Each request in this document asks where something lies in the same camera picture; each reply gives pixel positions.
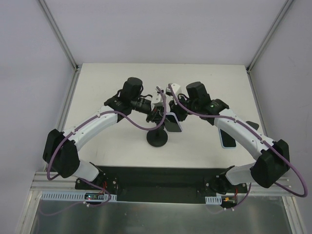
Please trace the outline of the purple case smartphone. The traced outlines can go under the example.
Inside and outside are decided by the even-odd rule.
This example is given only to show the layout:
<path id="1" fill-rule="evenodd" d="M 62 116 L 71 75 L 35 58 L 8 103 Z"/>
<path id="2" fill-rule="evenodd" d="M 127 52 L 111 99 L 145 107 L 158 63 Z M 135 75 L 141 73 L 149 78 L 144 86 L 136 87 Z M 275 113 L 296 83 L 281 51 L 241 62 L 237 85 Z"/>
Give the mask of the purple case smartphone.
<path id="1" fill-rule="evenodd" d="M 177 119 L 177 116 L 173 112 L 167 112 L 164 120 L 164 127 L 167 132 L 180 133 L 182 132 L 182 127 Z"/>

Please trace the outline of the black phone stand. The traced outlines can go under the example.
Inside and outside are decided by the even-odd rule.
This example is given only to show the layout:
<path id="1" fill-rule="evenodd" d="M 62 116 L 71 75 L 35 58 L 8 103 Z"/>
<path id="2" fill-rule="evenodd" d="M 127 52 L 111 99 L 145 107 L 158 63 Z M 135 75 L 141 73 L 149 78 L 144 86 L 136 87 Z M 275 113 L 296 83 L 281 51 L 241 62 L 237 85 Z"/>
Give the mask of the black phone stand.
<path id="1" fill-rule="evenodd" d="M 148 131 L 146 135 L 147 142 L 153 147 L 164 146 L 168 141 L 168 135 L 164 129 L 164 123 L 162 123 L 159 128 Z"/>

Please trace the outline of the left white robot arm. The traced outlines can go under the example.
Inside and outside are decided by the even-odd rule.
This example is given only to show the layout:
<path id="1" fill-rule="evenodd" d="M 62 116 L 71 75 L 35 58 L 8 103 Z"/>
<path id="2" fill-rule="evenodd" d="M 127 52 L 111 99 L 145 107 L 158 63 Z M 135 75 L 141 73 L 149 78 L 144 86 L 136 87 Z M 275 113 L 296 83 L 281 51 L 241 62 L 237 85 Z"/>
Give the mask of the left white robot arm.
<path id="1" fill-rule="evenodd" d="M 152 100 L 142 96 L 142 80 L 130 77 L 117 93 L 105 101 L 94 114 L 81 123 L 63 131 L 53 129 L 49 132 L 43 160 L 47 163 L 47 179 L 57 176 L 68 178 L 74 176 L 85 180 L 93 190 L 103 184 L 100 170 L 91 162 L 79 158 L 80 149 L 101 131 L 126 119 L 137 128 L 152 131 L 160 128 L 166 116 L 166 95 L 160 87 L 156 87 Z M 144 113 L 147 117 L 161 113 L 161 119 L 153 128 L 142 127 L 129 118 L 132 111 Z"/>

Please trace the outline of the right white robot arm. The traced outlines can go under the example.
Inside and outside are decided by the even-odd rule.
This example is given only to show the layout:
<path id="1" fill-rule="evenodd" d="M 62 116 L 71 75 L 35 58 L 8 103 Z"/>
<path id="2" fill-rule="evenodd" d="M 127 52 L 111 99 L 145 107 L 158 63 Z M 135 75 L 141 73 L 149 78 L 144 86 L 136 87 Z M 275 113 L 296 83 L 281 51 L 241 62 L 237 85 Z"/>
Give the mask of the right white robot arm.
<path id="1" fill-rule="evenodd" d="M 211 188 L 218 193 L 231 192 L 243 183 L 269 188 L 290 170 L 289 146 L 284 140 L 275 141 L 252 128 L 222 100 L 211 99 L 200 81 L 187 85 L 186 89 L 185 96 L 178 84 L 171 83 L 166 88 L 166 94 L 173 98 L 170 110 L 177 119 L 184 121 L 188 115 L 198 116 L 228 134 L 254 159 L 250 164 L 228 167 L 210 181 Z"/>

